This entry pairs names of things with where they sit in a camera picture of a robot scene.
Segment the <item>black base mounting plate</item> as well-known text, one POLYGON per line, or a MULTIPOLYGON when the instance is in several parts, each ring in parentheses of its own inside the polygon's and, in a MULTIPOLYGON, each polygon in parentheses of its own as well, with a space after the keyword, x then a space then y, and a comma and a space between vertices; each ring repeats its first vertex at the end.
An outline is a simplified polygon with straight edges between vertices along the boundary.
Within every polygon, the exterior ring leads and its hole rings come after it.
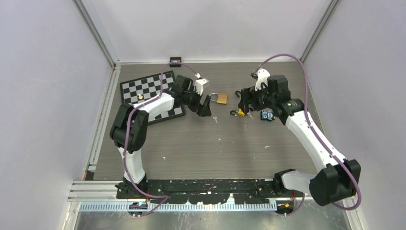
POLYGON ((301 198, 295 190, 282 190, 271 179, 185 179, 185 180, 142 180, 133 185, 123 179, 115 185, 118 199, 145 198, 153 204, 160 203, 166 196, 167 203, 183 205, 224 204, 234 200, 236 204, 264 204, 270 198, 301 198))

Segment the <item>small black square box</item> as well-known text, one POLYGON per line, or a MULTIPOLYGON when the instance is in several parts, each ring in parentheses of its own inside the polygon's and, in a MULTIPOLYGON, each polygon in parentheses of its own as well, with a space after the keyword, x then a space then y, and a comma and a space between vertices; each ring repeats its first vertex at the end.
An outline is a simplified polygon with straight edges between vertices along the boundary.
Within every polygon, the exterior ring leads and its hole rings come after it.
POLYGON ((170 57, 169 62, 170 62, 169 66, 171 68, 179 68, 181 67, 182 59, 181 57, 170 57))

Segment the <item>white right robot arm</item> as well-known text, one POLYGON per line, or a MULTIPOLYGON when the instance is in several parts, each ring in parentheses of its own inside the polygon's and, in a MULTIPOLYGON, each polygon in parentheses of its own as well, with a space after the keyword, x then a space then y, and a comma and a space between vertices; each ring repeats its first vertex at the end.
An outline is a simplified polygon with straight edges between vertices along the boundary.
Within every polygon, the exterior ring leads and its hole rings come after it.
POLYGON ((278 196, 287 196, 292 190, 311 197, 320 206, 356 196, 361 200, 358 185, 361 166, 356 160, 348 160, 327 140, 314 124, 305 104, 293 99, 288 80, 283 75, 251 75, 254 86, 241 90, 238 107, 244 112, 270 109, 300 141, 312 159, 316 175, 294 169, 277 172, 273 190, 278 196))

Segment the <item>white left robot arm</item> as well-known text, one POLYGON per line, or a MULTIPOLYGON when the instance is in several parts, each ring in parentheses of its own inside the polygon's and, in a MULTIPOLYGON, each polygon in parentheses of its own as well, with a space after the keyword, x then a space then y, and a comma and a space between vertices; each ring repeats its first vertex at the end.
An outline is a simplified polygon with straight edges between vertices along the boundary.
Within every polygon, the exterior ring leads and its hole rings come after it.
POLYGON ((149 122, 163 112, 178 105, 187 106, 198 116, 211 116, 210 96, 201 102, 203 91, 209 81, 179 75, 168 89, 160 90, 157 96, 135 105, 122 104, 113 122, 110 138, 118 148, 124 166, 124 183, 135 198, 142 198, 147 192, 147 176, 142 164, 141 149, 146 141, 149 122))

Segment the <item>black white chessboard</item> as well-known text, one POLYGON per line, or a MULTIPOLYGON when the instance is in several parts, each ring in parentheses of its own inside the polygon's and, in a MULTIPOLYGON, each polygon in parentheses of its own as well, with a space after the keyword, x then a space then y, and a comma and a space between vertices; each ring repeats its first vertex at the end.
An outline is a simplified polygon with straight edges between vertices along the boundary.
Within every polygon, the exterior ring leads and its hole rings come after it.
MULTIPOLYGON (((157 96, 160 91, 160 74, 154 74, 135 80, 129 80, 120 83, 121 102, 123 104, 138 104, 157 96), (138 99, 138 95, 143 95, 143 100, 138 99)), ((186 115, 183 105, 175 106, 169 111, 165 111, 155 118, 151 118, 149 123, 154 124, 169 119, 178 118, 186 115)))

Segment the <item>yellow small padlock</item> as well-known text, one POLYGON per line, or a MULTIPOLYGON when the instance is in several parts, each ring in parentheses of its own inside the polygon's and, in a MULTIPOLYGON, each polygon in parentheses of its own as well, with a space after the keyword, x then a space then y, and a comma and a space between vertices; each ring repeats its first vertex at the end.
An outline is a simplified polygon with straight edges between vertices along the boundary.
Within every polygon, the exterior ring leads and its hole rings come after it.
POLYGON ((245 116, 246 115, 241 109, 231 110, 230 114, 233 116, 245 116))

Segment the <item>brass padlock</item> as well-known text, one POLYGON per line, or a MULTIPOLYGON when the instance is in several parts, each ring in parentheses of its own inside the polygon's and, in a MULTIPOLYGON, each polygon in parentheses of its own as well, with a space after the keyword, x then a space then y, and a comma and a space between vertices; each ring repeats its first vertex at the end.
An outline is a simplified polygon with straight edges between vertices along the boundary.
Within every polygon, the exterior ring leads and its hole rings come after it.
POLYGON ((210 101, 217 104, 227 104, 228 94, 227 93, 211 93, 210 101))

